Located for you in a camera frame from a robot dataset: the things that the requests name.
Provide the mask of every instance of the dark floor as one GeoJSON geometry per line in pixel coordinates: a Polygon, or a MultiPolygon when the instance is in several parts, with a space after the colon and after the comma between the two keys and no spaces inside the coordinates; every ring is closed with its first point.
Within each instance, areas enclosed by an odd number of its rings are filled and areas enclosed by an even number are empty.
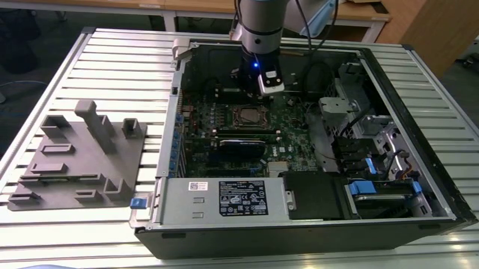
{"type": "MultiPolygon", "coordinates": [[[[48,83],[84,26],[162,30],[160,17],[78,12],[68,12],[66,17],[65,22],[58,22],[54,12],[38,11],[36,13],[41,37],[30,41],[29,44],[40,59],[40,65],[22,75],[12,75],[0,67],[0,85],[17,80],[36,80],[48,83]]],[[[228,20],[205,18],[186,21],[181,18],[180,30],[202,33],[201,29],[209,29],[209,33],[227,33],[229,24],[228,20]]],[[[479,124],[479,106],[476,105],[479,103],[479,74],[464,69],[460,64],[455,64],[445,73],[443,83],[471,119],[479,124]]],[[[8,98],[8,101],[0,104],[0,157],[34,107],[42,90],[44,86],[34,84],[14,84],[0,88],[0,92],[8,98]]]]}

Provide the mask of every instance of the blue latch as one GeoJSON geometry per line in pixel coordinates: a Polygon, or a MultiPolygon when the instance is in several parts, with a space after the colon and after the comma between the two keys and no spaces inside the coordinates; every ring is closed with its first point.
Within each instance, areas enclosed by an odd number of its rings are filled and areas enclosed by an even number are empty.
{"type": "Polygon", "coordinates": [[[373,187],[372,181],[355,181],[348,186],[351,195],[376,193],[376,188],[373,187]]]}
{"type": "Polygon", "coordinates": [[[377,174],[371,158],[365,158],[365,163],[367,163],[367,166],[369,167],[371,174],[377,174]]]}
{"type": "Polygon", "coordinates": [[[412,188],[415,193],[421,193],[421,187],[417,181],[412,182],[412,188]]]}
{"type": "Polygon", "coordinates": [[[132,198],[129,202],[130,209],[146,209],[146,199],[142,198],[132,198]]]}

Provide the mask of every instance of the metal bracket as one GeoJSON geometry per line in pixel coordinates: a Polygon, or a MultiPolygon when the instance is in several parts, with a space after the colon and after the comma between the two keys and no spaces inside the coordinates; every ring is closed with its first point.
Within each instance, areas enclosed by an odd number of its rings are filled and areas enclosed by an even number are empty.
{"type": "Polygon", "coordinates": [[[184,59],[189,54],[190,47],[189,47],[189,38],[176,38],[173,41],[173,59],[176,61],[184,59]]]}
{"type": "Polygon", "coordinates": [[[296,201],[293,199],[293,192],[285,191],[285,206],[288,211],[296,210],[296,201]]]}

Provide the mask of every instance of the wooden table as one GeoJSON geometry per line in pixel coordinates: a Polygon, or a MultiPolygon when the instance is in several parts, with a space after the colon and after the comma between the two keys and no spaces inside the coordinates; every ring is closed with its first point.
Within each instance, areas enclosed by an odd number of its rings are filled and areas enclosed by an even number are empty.
{"type": "MultiPolygon", "coordinates": [[[[166,31],[174,32],[177,17],[232,19],[232,3],[232,0],[0,0],[0,7],[162,16],[166,31]]],[[[347,2],[339,6],[336,24],[365,27],[363,42],[376,41],[389,20],[391,16],[376,13],[369,4],[347,2]]]]}

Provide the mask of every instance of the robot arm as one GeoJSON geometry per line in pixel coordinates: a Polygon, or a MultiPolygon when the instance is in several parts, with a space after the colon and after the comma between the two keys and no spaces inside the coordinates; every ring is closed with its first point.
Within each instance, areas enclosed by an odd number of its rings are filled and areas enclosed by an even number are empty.
{"type": "MultiPolygon", "coordinates": [[[[304,21],[295,0],[235,0],[239,24],[236,32],[243,44],[240,73],[257,83],[260,95],[284,90],[279,67],[279,46],[283,27],[305,35],[304,21]]],[[[299,0],[308,21],[311,36],[321,32],[335,0],[299,0]]]]}

